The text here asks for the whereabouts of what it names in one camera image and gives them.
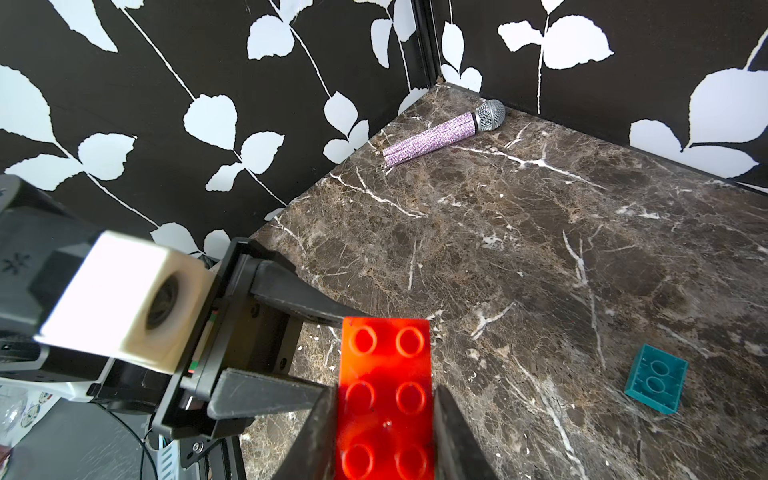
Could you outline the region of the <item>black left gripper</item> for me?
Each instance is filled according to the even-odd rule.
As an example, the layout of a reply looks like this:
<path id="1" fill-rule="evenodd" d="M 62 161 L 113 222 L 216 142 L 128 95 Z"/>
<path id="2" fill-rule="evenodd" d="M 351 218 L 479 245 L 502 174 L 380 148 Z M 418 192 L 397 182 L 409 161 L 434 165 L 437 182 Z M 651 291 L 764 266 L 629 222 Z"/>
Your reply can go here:
<path id="1" fill-rule="evenodd" d="M 255 417 L 313 407 L 272 480 L 333 478 L 337 388 L 289 370 L 301 319 L 341 327 L 346 318 L 366 314 L 294 270 L 254 240 L 232 241 L 158 404 L 156 433 L 218 439 L 242 433 Z"/>

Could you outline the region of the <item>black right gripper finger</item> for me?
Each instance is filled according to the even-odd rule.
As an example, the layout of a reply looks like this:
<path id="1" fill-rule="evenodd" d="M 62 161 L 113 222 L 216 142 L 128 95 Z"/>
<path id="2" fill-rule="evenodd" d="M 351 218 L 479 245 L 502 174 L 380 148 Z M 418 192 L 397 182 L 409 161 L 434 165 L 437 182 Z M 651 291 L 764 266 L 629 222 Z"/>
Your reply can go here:
<path id="1" fill-rule="evenodd" d="M 450 391 L 434 392 L 436 479 L 493 479 L 498 476 L 486 459 Z"/>

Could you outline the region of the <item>long red lego brick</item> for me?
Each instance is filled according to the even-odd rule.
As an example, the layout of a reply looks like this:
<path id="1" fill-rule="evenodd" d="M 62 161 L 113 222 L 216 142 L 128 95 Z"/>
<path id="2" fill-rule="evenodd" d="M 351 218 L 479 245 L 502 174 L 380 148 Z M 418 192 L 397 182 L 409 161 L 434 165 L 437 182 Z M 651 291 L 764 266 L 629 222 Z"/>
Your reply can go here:
<path id="1" fill-rule="evenodd" d="M 344 319 L 334 477 L 435 477 L 428 321 Z"/>

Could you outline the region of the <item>teal lego brick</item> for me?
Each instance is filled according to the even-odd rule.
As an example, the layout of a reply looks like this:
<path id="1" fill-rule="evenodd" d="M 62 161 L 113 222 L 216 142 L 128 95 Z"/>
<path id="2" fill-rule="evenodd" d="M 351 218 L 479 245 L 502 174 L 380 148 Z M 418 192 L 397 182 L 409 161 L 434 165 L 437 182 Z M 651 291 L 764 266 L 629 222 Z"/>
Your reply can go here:
<path id="1" fill-rule="evenodd" d="M 644 344 L 635 356 L 624 393 L 662 414 L 675 414 L 687 370 L 687 361 Z"/>

